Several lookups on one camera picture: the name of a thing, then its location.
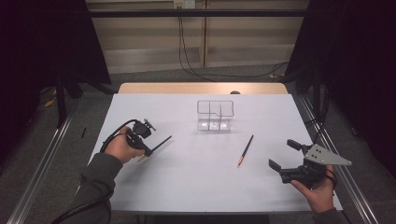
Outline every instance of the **person's left hand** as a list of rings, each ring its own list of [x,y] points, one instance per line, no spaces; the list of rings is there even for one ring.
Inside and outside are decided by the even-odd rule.
[[[126,136],[123,133],[130,129],[129,127],[125,126],[120,129],[120,135],[116,136],[105,149],[105,153],[114,156],[115,158],[119,159],[122,164],[130,161],[131,158],[136,156],[142,156],[145,153],[144,149],[135,149],[130,147],[126,141]]]

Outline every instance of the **white tabletop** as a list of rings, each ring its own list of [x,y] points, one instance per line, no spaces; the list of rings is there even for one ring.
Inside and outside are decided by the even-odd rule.
[[[232,100],[232,129],[198,131],[199,100]],[[268,166],[269,159],[282,168],[303,163],[302,152],[288,147],[288,139],[312,144],[291,95],[116,94],[92,155],[129,119],[148,119],[157,129],[144,140],[151,148],[173,137],[148,159],[137,162],[135,158],[124,165],[111,198],[113,210],[153,214],[310,211],[303,195],[282,184],[279,174]],[[334,205],[342,210],[336,195]]]

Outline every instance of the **black horizontal bar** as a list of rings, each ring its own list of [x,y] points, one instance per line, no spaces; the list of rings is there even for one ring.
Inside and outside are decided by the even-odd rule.
[[[305,17],[327,14],[304,9],[152,9],[152,10],[102,10],[91,9],[92,18],[132,17]]]

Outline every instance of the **hand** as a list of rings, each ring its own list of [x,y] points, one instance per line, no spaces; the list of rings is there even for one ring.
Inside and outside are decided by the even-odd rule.
[[[331,165],[328,165],[327,169],[330,171],[333,170]],[[333,177],[333,174],[329,171],[326,171],[326,175]],[[324,177],[320,183],[314,185],[312,189],[308,189],[297,180],[291,180],[290,183],[305,196],[313,212],[322,213],[334,208],[332,202],[332,191],[334,186],[329,178]]]
[[[126,136],[123,134],[126,133],[128,129],[129,127],[127,126],[122,127],[120,129],[119,135],[113,138],[113,140],[111,140],[105,149],[106,154],[112,155],[119,159],[122,164],[125,164],[131,158],[142,156],[145,153],[145,150],[143,149],[135,149],[128,145],[126,142]]]

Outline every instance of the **black backdrop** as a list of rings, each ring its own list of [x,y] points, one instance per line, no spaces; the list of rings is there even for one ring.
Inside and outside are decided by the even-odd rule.
[[[358,134],[396,176],[396,3],[311,0],[309,8],[334,13],[304,19],[286,75],[314,64]],[[313,75],[302,73],[296,89],[306,91]]]
[[[84,0],[1,3],[0,162],[23,137],[39,92],[54,86],[58,75],[69,86],[82,81],[78,76],[94,83],[110,82],[91,18],[67,11],[88,9]]]

